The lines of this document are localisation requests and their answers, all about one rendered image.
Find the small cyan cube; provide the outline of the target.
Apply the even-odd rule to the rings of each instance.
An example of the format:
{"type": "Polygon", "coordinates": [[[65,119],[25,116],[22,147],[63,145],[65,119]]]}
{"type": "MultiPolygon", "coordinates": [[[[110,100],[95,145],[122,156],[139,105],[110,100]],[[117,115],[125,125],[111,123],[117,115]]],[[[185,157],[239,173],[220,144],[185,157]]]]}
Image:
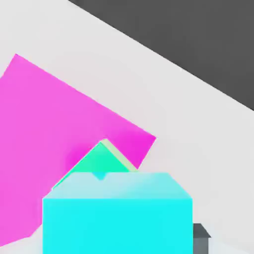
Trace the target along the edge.
{"type": "Polygon", "coordinates": [[[193,254],[192,198],[168,173],[72,173],[43,198],[43,254],[193,254]]]}

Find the large magenta box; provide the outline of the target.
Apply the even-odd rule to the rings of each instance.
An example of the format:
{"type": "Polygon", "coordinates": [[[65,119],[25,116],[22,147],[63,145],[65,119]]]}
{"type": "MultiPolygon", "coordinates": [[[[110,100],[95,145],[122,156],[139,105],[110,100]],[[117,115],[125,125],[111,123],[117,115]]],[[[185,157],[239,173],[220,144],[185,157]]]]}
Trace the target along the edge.
{"type": "Polygon", "coordinates": [[[30,237],[42,199],[100,140],[139,167],[155,136],[15,55],[0,77],[0,247],[30,237]]]}

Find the small green cube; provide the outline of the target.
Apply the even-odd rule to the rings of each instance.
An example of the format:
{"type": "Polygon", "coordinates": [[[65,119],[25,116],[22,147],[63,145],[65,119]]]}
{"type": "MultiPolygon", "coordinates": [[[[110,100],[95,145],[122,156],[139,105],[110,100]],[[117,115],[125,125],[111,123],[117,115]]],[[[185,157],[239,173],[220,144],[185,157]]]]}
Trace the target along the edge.
{"type": "Polygon", "coordinates": [[[108,172],[136,172],[137,168],[108,140],[99,141],[55,185],[74,172],[91,172],[102,180],[108,172]]]}

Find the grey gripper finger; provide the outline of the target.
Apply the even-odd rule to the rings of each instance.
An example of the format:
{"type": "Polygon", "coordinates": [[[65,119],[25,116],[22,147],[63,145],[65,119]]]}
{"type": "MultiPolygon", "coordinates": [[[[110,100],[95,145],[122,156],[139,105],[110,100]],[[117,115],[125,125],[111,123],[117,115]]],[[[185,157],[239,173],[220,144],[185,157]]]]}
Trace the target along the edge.
{"type": "Polygon", "coordinates": [[[224,254],[224,245],[201,223],[194,223],[193,254],[224,254]]]}

